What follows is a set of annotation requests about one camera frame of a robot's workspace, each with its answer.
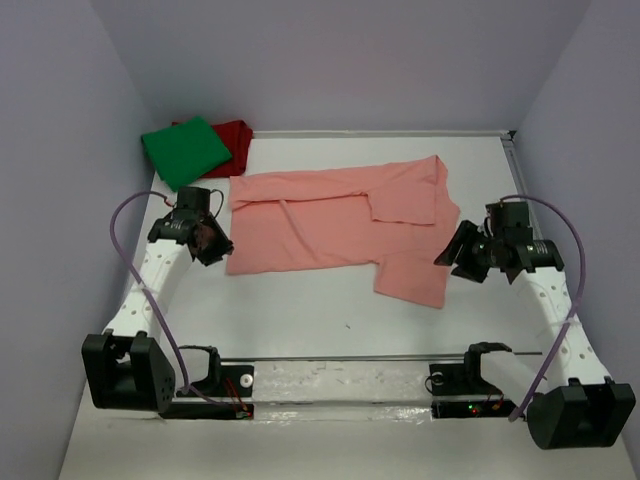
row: red cloth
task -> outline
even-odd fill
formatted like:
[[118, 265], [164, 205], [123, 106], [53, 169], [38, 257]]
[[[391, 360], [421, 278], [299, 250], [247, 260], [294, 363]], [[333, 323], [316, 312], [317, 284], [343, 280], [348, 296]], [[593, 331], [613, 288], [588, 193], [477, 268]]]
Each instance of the red cloth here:
[[436, 155], [230, 183], [229, 275], [376, 263], [376, 292], [444, 306], [449, 269], [433, 261], [451, 240], [460, 209]]
[[231, 160], [218, 165], [210, 172], [205, 173], [203, 177], [227, 178], [242, 175], [247, 169], [247, 157], [249, 156], [249, 144], [253, 137], [253, 130], [242, 120], [211, 125], [211, 128], [218, 134], [232, 156]]

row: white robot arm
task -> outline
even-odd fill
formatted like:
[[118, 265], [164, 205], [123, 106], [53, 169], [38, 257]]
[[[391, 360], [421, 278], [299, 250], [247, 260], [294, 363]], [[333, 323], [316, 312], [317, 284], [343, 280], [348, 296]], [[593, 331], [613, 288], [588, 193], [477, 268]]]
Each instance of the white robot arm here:
[[86, 337], [82, 359], [96, 407], [164, 412], [171, 405], [175, 372], [158, 345], [159, 322], [194, 260], [208, 266], [233, 251], [210, 212], [210, 194], [180, 189], [173, 210], [149, 232], [142, 268], [130, 267], [136, 283], [118, 313], [102, 334]]
[[[163, 314], [167, 312], [180, 280], [192, 263], [193, 258], [186, 244], [177, 244], [175, 240], [157, 240], [147, 244], [140, 276]], [[116, 336], [135, 337], [138, 332], [146, 332], [147, 337], [159, 340], [160, 324], [147, 297], [142, 292], [142, 287], [134, 282], [120, 310], [105, 327], [103, 333], [111, 332]]]
[[[557, 211], [533, 197], [518, 197]], [[545, 360], [536, 373], [506, 345], [472, 345], [459, 367], [439, 370], [430, 365], [432, 376], [439, 374], [434, 396], [451, 391], [447, 383], [462, 395], [497, 390], [516, 404], [511, 421], [526, 412], [529, 431], [540, 448], [613, 445], [635, 406], [633, 390], [612, 380], [577, 315], [568, 318], [575, 310], [564, 263], [553, 242], [533, 239], [528, 205], [500, 201], [486, 207], [483, 227], [461, 222], [435, 263], [455, 264], [453, 275], [478, 283], [491, 268], [504, 272], [522, 301], [523, 315], [538, 329]]]

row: cable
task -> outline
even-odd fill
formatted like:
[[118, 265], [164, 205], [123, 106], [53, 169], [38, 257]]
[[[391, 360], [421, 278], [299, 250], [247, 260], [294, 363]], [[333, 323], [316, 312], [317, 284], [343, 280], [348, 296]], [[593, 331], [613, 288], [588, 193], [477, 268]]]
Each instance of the cable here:
[[187, 366], [184, 362], [184, 358], [182, 356], [182, 353], [180, 352], [180, 348], [178, 347], [178, 344], [176, 343], [175, 338], [173, 337], [173, 334], [171, 333], [171, 330], [169, 329], [169, 325], [167, 324], [167, 321], [165, 320], [164, 315], [162, 314], [162, 311], [158, 306], [158, 302], [156, 302], [156, 299], [153, 297], [152, 293], [147, 288], [147, 285], [144, 283], [144, 280], [142, 280], [142, 276], [140, 275], [140, 272], [133, 264], [133, 261], [127, 256], [126, 252], [118, 242], [118, 238], [116, 237], [116, 220], [118, 219], [118, 215], [120, 215], [120, 212], [122, 212], [122, 209], [126, 207], [129, 203], [131, 203], [133, 200], [135, 200], [136, 198], [143, 197], [143, 196], [152, 196], [152, 195], [156, 195], [162, 198], [166, 205], [172, 206], [167, 196], [160, 192], [149, 190], [149, 191], [134, 193], [133, 195], [128, 197], [126, 200], [124, 200], [120, 205], [118, 205], [118, 207], [113, 212], [113, 215], [111, 216], [111, 222], [109, 223], [109, 234], [111, 236], [111, 243], [113, 243], [113, 248], [115, 248], [116, 252], [118, 252], [118, 255], [120, 255], [120, 258], [129, 269], [129, 272], [131, 272], [131, 275], [135, 279], [136, 283], [140, 284], [142, 293], [144, 294], [147, 301], [149, 302], [149, 306], [151, 307], [151, 310], [153, 310], [153, 314], [156, 316], [156, 319], [160, 324], [160, 328], [162, 328], [162, 331], [167, 336], [167, 341], [169, 342], [169, 345], [171, 345], [171, 349], [173, 350], [173, 353], [176, 356], [176, 359], [178, 360], [178, 365], [180, 366], [180, 371], [182, 372], [182, 378], [184, 381], [184, 386], [181, 389], [182, 393], [186, 394], [188, 391], [192, 391], [195, 395], [202, 398], [208, 403], [211, 403], [213, 405], [218, 405], [218, 406], [227, 406], [226, 403], [216, 402], [215, 400], [212, 400], [211, 398], [207, 397], [201, 391], [199, 391], [196, 387], [191, 385], [191, 383], [189, 382], [189, 373], [187, 372]]
[[233, 394], [233, 392], [231, 391], [231, 389], [229, 388], [229, 385], [227, 385], [226, 382], [224, 383], [224, 389], [227, 391], [227, 397], [229, 397], [229, 399], [231, 400], [231, 407], [233, 408], [233, 411], [235, 413], [238, 413], [238, 405], [236, 404], [236, 398], [235, 395]]
[[529, 200], [529, 201], [536, 202], [536, 203], [539, 203], [541, 205], [544, 205], [545, 207], [547, 207], [548, 209], [550, 209], [554, 213], [556, 213], [562, 219], [562, 221], [564, 221], [564, 223], [567, 225], [567, 227], [569, 227], [569, 230], [571, 230], [571, 234], [573, 235], [573, 238], [576, 241], [576, 245], [578, 246], [578, 254], [580, 255], [580, 279], [578, 281], [578, 289], [576, 291], [576, 295], [575, 295], [575, 297], [573, 298], [573, 300], [571, 302], [571, 308], [569, 308], [569, 313], [567, 313], [567, 317], [565, 318], [565, 321], [564, 321], [562, 327], [560, 328], [560, 331], [558, 332], [558, 336], [556, 337], [555, 341], [553, 342], [553, 345], [551, 346], [551, 349], [549, 350], [549, 353], [547, 354], [546, 358], [544, 359], [544, 362], [542, 362], [542, 366], [540, 367], [540, 370], [538, 370], [538, 373], [536, 374], [535, 378], [533, 379], [533, 382], [531, 383], [531, 386], [529, 387], [529, 390], [527, 391], [527, 394], [524, 396], [524, 399], [522, 400], [522, 403], [518, 407], [514, 408], [513, 411], [511, 412], [511, 414], [509, 415], [509, 421], [510, 422], [516, 421], [524, 413], [525, 409], [529, 405], [529, 402], [531, 402], [531, 399], [535, 395], [536, 389], [538, 388], [538, 385], [540, 385], [540, 382], [544, 378], [544, 374], [549, 369], [549, 366], [551, 365], [551, 363], [553, 362], [553, 359], [557, 355], [558, 350], [560, 350], [560, 346], [562, 345], [562, 341], [567, 336], [567, 331], [569, 330], [569, 327], [571, 326], [571, 324], [568, 322], [568, 320], [573, 318], [573, 316], [576, 314], [576, 311], [578, 310], [578, 307], [580, 306], [580, 302], [582, 301], [582, 295], [584, 293], [584, 285], [585, 285], [585, 281], [586, 281], [586, 277], [587, 277], [587, 265], [586, 265], [586, 255], [584, 253], [584, 245], [582, 243], [582, 240], [580, 239], [580, 235], [578, 234], [578, 231], [576, 230], [576, 227], [573, 225], [573, 223], [571, 223], [569, 218], [567, 218], [567, 216], [564, 213], [562, 213], [560, 211], [560, 209], [558, 207], [556, 207], [555, 205], [553, 205], [553, 204], [551, 204], [551, 203], [549, 203], [549, 202], [547, 202], [545, 200], [542, 200], [540, 198], [533, 197], [531, 195], [520, 195], [520, 194], [518, 194], [518, 195], [507, 195], [506, 197], [502, 197], [500, 199], [500, 201], [504, 202], [505, 200], [512, 200], [512, 199]]
[[491, 407], [491, 409], [498, 411], [500, 410], [500, 407], [502, 407], [503, 403], [504, 403], [504, 393], [500, 396], [500, 400], [498, 400], [498, 403], [496, 403], [493, 407]]
[[489, 403], [489, 402], [491, 401], [491, 397], [493, 397], [493, 392], [494, 392], [494, 391], [500, 392], [500, 390], [497, 390], [497, 389], [495, 389], [495, 390], [491, 390], [491, 391], [489, 392], [489, 395], [487, 395], [486, 400], [485, 400], [484, 402], [482, 402], [482, 405], [483, 405], [483, 406], [484, 406], [484, 405], [486, 405], [487, 403]]
[[489, 226], [489, 217], [484, 217], [484, 222], [482, 225], [485, 235], [489, 238], [493, 238], [493, 232], [491, 231], [491, 227]]
[[218, 192], [220, 194], [220, 206], [218, 207], [218, 211], [213, 216], [213, 218], [218, 218], [218, 214], [222, 210], [222, 205], [224, 205], [224, 193], [222, 192], [222, 190], [218, 190], [217, 188], [213, 188], [213, 189], [209, 190], [209, 196], [211, 196], [211, 194], [215, 193], [215, 192]]
[[233, 392], [233, 394], [235, 395], [236, 399], [238, 400], [238, 402], [240, 402], [240, 406], [242, 407], [242, 410], [244, 410], [245, 412], [248, 411], [247, 406], [245, 405], [245, 403], [242, 401], [242, 398], [240, 397], [240, 394], [238, 393], [238, 391], [236, 390], [235, 385], [233, 384], [233, 382], [231, 381], [230, 378], [227, 378], [227, 384], [229, 384], [229, 387], [231, 388], [231, 391]]
[[443, 375], [441, 372], [435, 372], [429, 375], [424, 381], [424, 388], [427, 389], [431, 395], [433, 395], [433, 391], [428, 387], [429, 382], [431, 382], [432, 387], [439, 387], [444, 384]]

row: gray wall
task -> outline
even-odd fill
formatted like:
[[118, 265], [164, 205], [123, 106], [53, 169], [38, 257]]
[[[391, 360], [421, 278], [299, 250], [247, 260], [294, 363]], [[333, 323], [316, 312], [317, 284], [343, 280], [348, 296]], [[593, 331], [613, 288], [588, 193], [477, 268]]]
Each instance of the gray wall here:
[[[615, 379], [640, 394], [640, 2], [594, 0], [516, 135], [529, 190], [575, 220], [588, 278], [580, 316]], [[570, 257], [567, 230], [540, 211]], [[640, 412], [625, 431], [640, 473]]]
[[257, 129], [511, 129], [588, 0], [92, 0], [146, 105]]
[[[138, 137], [153, 124], [88, 1], [0, 3], [0, 478], [46, 480], [82, 340], [122, 292], [109, 218], [150, 185]], [[129, 248], [143, 209], [123, 215]]]

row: white table surface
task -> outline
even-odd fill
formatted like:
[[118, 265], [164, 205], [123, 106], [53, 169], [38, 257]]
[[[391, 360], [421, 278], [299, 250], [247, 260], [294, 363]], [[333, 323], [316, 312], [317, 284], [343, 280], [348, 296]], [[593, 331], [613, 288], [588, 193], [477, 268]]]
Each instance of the white table surface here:
[[[479, 221], [485, 203], [515, 192], [498, 138], [256, 139], [247, 173], [432, 154], [449, 168], [461, 218]], [[225, 180], [197, 184], [228, 190]], [[157, 177], [153, 188], [169, 193]], [[161, 202], [149, 203], [138, 260], [146, 232], [165, 213]], [[219, 220], [228, 230], [227, 208]], [[223, 357], [461, 353], [481, 340], [538, 350], [500, 275], [481, 286], [453, 279], [441, 311], [374, 294], [373, 275], [373, 266], [360, 266], [226, 277], [221, 265], [194, 265], [169, 323], [180, 343], [212, 344]], [[198, 378], [202, 362], [187, 360]], [[543, 452], [524, 423], [432, 421], [422, 386], [426, 369], [424, 362], [258, 362], [251, 422], [163, 421], [97, 410], [86, 388], [60, 478], [635, 478], [621, 440], [609, 449]], [[292, 401], [314, 405], [279, 405]]]
[[[498, 137], [254, 139], [247, 174], [376, 165], [433, 154], [449, 169], [448, 188], [461, 219], [479, 222], [486, 203], [516, 192]], [[226, 179], [196, 185], [229, 189]], [[157, 175], [153, 189], [171, 193]], [[212, 210], [216, 202], [213, 195]], [[166, 213], [162, 201], [149, 201], [139, 260], [146, 233]], [[218, 220], [229, 232], [228, 205]], [[374, 293], [375, 268], [227, 276], [223, 264], [194, 264], [173, 298], [169, 322], [180, 343], [211, 344], [223, 357], [236, 358], [449, 354], [484, 340], [504, 342], [514, 351], [539, 350], [499, 272], [491, 272], [483, 285], [452, 278], [446, 306], [436, 310]]]

